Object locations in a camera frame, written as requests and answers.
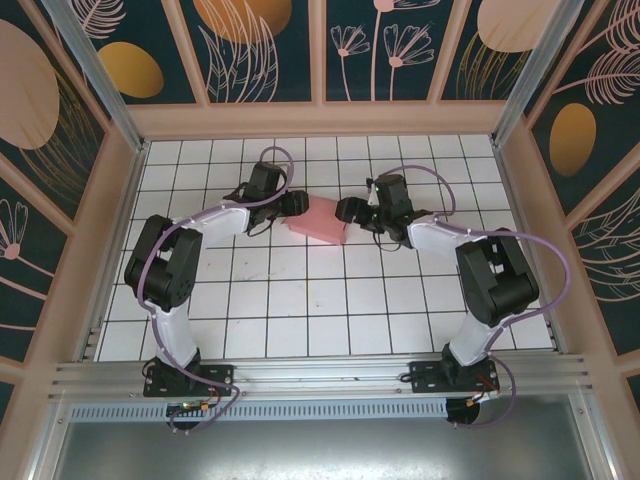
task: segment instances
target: wooden frame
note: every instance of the wooden frame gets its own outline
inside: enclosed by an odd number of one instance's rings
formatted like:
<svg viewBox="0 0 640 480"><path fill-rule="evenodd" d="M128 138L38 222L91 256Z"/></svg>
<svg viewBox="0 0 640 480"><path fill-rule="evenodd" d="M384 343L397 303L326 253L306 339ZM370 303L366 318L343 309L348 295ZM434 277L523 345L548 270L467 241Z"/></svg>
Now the wooden frame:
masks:
<svg viewBox="0 0 640 480"><path fill-rule="evenodd" d="M637 415L637 408L620 372L622 368L640 366L640 356L638 352L628 354L630 356L626 358L615 354L544 161L524 117L502 153L528 230L550 240L567 256L573 283L569 295L556 309L567 353L584 355L593 380L593 393L625 468L622 477L636 478L640 472L640 457L636 451L640 445L640 429L629 419ZM557 295L564 282L562 266L550 251L534 250L551 295Z"/></svg>

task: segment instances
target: white grid floor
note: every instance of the white grid floor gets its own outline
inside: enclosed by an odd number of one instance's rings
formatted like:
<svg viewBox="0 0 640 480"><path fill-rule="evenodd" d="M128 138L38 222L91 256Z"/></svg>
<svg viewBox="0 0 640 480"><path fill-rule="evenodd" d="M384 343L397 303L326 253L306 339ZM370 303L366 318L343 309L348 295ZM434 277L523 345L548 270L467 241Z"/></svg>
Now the white grid floor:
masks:
<svg viewBox="0 0 640 480"><path fill-rule="evenodd" d="M453 184L459 210L453 223L515 229L484 135L154 142L96 359L154 355L145 312L123 284L145 219L181 217L216 205L248 180L260 152L274 143L296 160L293 186L311 195L366 198L367 177L420 164ZM278 153L275 160L285 161ZM449 202L444 187L427 173L407 170L405 176L415 209L439 211L444 199ZM205 359L440 351L465 316L453 262L405 248L381 251L357 225L349 226L346 245L333 246L292 233L280 221L263 235L237 236L204 250L189 309ZM494 348L552 348L544 318L515 325Z"/></svg>

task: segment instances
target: black mounting bracket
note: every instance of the black mounting bracket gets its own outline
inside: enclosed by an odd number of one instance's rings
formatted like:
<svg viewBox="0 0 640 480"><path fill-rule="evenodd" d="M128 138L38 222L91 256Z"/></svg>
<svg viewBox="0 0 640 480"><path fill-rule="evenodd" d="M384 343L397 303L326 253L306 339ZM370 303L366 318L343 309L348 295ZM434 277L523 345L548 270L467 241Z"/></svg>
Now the black mounting bracket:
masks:
<svg viewBox="0 0 640 480"><path fill-rule="evenodd" d="M187 365L186 370L213 382L233 383L233 365L201 365L200 354ZM202 398L210 397L209 386L196 382L157 357L150 360L143 371L143 396L147 398ZM221 397L231 396L231 388L216 388Z"/></svg>
<svg viewBox="0 0 640 480"><path fill-rule="evenodd" d="M400 380L411 383L413 393L462 393L473 395L487 389L481 380L486 380L495 390L500 390L500 382L493 361L485 359L473 366L473 372L464 378L459 377L452 385L443 368L442 361L411 362L409 373L405 373Z"/></svg>

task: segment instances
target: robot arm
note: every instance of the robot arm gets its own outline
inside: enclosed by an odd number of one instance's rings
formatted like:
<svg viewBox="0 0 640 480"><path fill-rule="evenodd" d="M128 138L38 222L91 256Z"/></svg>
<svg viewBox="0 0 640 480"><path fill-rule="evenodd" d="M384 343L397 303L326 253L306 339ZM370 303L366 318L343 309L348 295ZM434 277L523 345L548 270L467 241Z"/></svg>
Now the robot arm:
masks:
<svg viewBox="0 0 640 480"><path fill-rule="evenodd" d="M369 201L341 200L336 216L373 233L388 233L407 248L429 250L455 260L469 312L443 350L442 368L455 385L486 360L487 350L507 317L524 312L539 296L536 280L512 237L472 235L448 229L437 214L413 210L402 175L368 179Z"/></svg>
<svg viewBox="0 0 640 480"><path fill-rule="evenodd" d="M162 245L160 250L164 254L153 259L144 285L144 299L156 314L162 343L181 367L190 371L199 368L200 356L189 328L188 299L195 285L200 251L230 236L249 233L265 221L306 212L309 198L302 191L287 191L261 207L242 207L243 203L271 198L284 176L276 165L257 163L249 182L224 197L233 204L176 230ZM160 215L146 221L124 274L125 283L134 292L154 244L176 221ZM162 350L157 350L156 357L168 371L173 370Z"/></svg>

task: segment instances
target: purple cable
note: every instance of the purple cable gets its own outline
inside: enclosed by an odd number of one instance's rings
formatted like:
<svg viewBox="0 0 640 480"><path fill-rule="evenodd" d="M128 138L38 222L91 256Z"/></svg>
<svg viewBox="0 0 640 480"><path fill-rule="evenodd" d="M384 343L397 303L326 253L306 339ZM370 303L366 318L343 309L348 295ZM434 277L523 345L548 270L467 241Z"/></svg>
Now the purple cable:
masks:
<svg viewBox="0 0 640 480"><path fill-rule="evenodd" d="M449 185L449 182L447 182L444 179L444 177L442 175L440 175L438 172L436 172L435 170L433 170L433 169L431 169L429 167L424 167L422 165L405 165L403 167L392 168L388 172L384 172L382 175L388 175L390 173L398 172L400 170L408 170L408 169L423 170L425 172L430 173L431 175L436 177L438 180L440 180L442 182L442 184L444 185L444 188L446 188L447 191L449 192L449 196L451 197L451 210L450 211L445 210L444 212L434 212L434 213L439 214L439 215L447 215L447 216L453 215L454 213L456 213L456 196L453 194L453 189L451 188L451 185Z"/></svg>
<svg viewBox="0 0 640 480"><path fill-rule="evenodd" d="M513 325L514 323L520 322L527 318L531 318L531 317L543 314L555 308L556 306L558 306L558 304L560 304L560 302L562 302L562 300L564 300L564 298L569 293L569 288L571 286L571 267L569 266L567 257L565 257L565 255L562 253L562 251L558 247L556 247L553 243L549 242L548 240L542 237L538 237L537 235L532 235L530 233L511 232L511 231L502 231L502 230L497 230L497 231L472 230L472 229L462 228L456 225L451 225L449 223L444 223L440 221L439 217L441 215L453 215L456 212L456 199L453 193L453 189L451 188L449 183L438 172L435 172L430 168L423 167L422 165L405 165L403 167L393 168L388 172L383 173L383 175L397 172L398 170L405 170L410 168L417 169L417 170L424 170L426 172L431 173L436 178L438 178L438 180L442 182L442 184L445 186L445 188L449 192L449 195L451 196L451 206L452 206L451 211L447 212L445 210L444 212L436 212L436 215L435 215L435 221L441 227L446 228L450 232L453 232L456 234L462 233L465 235L474 235L474 236L480 236L480 237L482 236L514 237L514 238L522 238L525 240L531 240L533 242L544 245L545 247L553 251L553 253L555 253L557 257L560 259L560 261L562 262L562 266L564 267L564 271L565 271L564 286L562 287L562 291L560 292L560 294L551 303L543 307L540 307L528 313L523 313L522 315L517 315L513 318L510 318L509 320L506 320L504 323L500 325L500 328L496 330L496 332L493 334L491 339L489 339L489 342L485 347L484 351L487 354L487 356L491 358L494 362L496 362L498 365L500 365L505 372L507 372L507 375L509 376L509 380L511 381L511 397L510 397L509 405L507 406L507 409L498 418L496 418L495 420L490 420L490 421L479 423L476 425L467 425L467 427L470 429L491 427L491 426L497 425L498 423L502 422L505 418L507 418L507 416L511 413L511 410L513 409L513 406L515 405L515 402L516 402L516 381L515 381L515 377L513 376L513 372L511 372L509 367L507 367L507 365L502 360L490 354L491 347L496 342L498 337L502 334L502 332L504 332L504 330L510 325Z"/></svg>
<svg viewBox="0 0 640 480"><path fill-rule="evenodd" d="M493 427L495 425L498 425L505 418L507 418L509 416L509 414L511 413L511 410L513 410L513 406L516 404L516 379L513 376L513 372L498 357L494 357L493 355L489 355L489 358L491 360L493 360L494 362L496 362L498 365L500 365L504 369L504 371L507 372L507 375L509 376L509 381L511 382L511 397L509 397L509 405L507 405L507 408L505 409L505 411L502 412L502 414L500 414L500 416L498 418L494 419L494 420L488 420L488 421L482 422L482 423L465 425L470 430L474 430L476 428Z"/></svg>
<svg viewBox="0 0 640 480"><path fill-rule="evenodd" d="M287 157L287 160L289 161L289 165L287 166L287 179L286 179L284 185L282 186L282 188L280 190L278 190L271 197L269 197L269 198L267 198L265 200L260 200L259 202L228 203L228 204L225 204L225 205L216 205L215 207L209 208L207 210L203 210L202 212L199 212L199 213L193 215L192 217L188 217L188 218L185 218L184 220L179 221L178 223L174 223L171 227L169 227L167 230L165 230L165 232L160 236L160 238L153 245L153 248L151 249L151 253L149 254L149 257L147 258L147 261L145 262L144 267L142 268L142 273L140 274L140 279L138 281L138 288L136 290L136 298L138 299L138 303L140 304L140 306L142 308L144 308L145 310L147 310L149 312L149 314L150 314L151 327L153 329L153 335L154 335L154 337L156 339L156 343L158 344L158 347L160 348L160 351L162 351L165 354L167 359L173 364L173 366L176 368L176 370L178 370L183 375L191 378L192 380L195 380L197 382L200 382L200 383L203 383L205 385L209 385L209 386L215 387L215 388L231 388L233 390L233 392L234 392L234 395L231 398L231 400L229 400L227 402L227 404L224 407L222 407L220 409L220 411L218 411L218 413L213 415L206 422L200 422L198 425L196 425L191 430L185 430L184 431L185 435L188 435L190 431L195 433L195 432L204 430L206 427L208 427L213 422L215 422L218 418L220 418L222 415L224 415L226 413L226 411L231 407L231 405L233 405L238 400L238 397L240 396L240 389L235 385L227 385L225 383L214 382L212 380L208 380L206 378L199 377L198 375L194 375L193 373L191 373L191 372L187 371L185 368L183 368L178 363L178 361L171 355L171 352L167 351L166 346L164 345L162 339L160 338L160 332L158 330L157 317L155 315L155 312L154 312L153 308L149 307L144 302L144 284L145 284L145 281L147 280L147 275L149 274L149 269L151 268L151 264L153 263L153 259L156 257L156 255L160 251L160 247L167 240L167 238L169 238L169 236L173 232L178 230L179 228L182 228L183 226L188 225L190 223L195 223L197 220L200 220L203 217L206 217L206 216L211 215L212 213L215 213L215 212L218 212L218 211L222 211L222 210L224 210L226 208L234 208L234 207L253 208L253 207L260 207L262 205L266 205L268 203L271 203L274 200L280 198L282 195L284 195L284 193L287 191L287 189L289 188L289 186L291 185L291 182L293 180L293 174L294 174L294 171L295 171L294 164L293 164L293 158L291 157L289 152L287 152L284 148L273 146L273 147L267 147L262 151L262 153L260 154L260 162L262 162L262 159L264 158L265 154L267 152L269 152L269 151L272 151L272 150L284 153L284 155ZM170 419L170 425L173 428L173 432L176 433L177 429L173 425L173 418L175 418L175 417L172 417Z"/></svg>

